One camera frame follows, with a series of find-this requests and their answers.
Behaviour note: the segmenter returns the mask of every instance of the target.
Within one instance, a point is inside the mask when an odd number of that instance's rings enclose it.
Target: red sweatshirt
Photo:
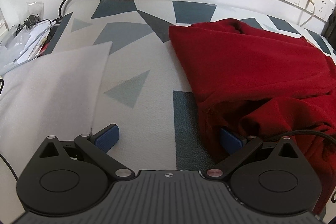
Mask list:
[[[170,26],[188,77],[200,134],[217,161],[222,126],[261,138],[298,129],[336,134],[336,66],[304,37],[256,29],[236,19]],[[336,185],[336,148],[312,135],[293,137],[318,174],[319,214]]]

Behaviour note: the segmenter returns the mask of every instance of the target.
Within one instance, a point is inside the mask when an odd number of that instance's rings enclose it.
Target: metal rivet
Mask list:
[[[220,169],[209,169],[207,175],[209,177],[217,178],[223,175],[223,171]]]
[[[129,170],[129,169],[118,169],[115,174],[118,176],[118,177],[121,177],[121,178],[125,178],[125,177],[129,177],[131,174],[132,174],[132,171]]]

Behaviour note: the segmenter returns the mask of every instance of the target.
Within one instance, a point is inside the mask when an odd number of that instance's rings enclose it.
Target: red garment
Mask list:
[[[219,144],[221,126],[261,138],[298,129],[336,134],[336,67],[305,38],[236,19],[170,26],[169,37],[197,102],[202,140],[215,160],[227,155]],[[321,180],[318,214],[336,185],[336,149],[312,135],[293,139]]]

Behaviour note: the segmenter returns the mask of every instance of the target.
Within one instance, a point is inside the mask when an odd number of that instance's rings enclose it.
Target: white foam sheet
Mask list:
[[[111,44],[42,56],[4,75],[0,152],[18,176],[46,136],[91,132]]]

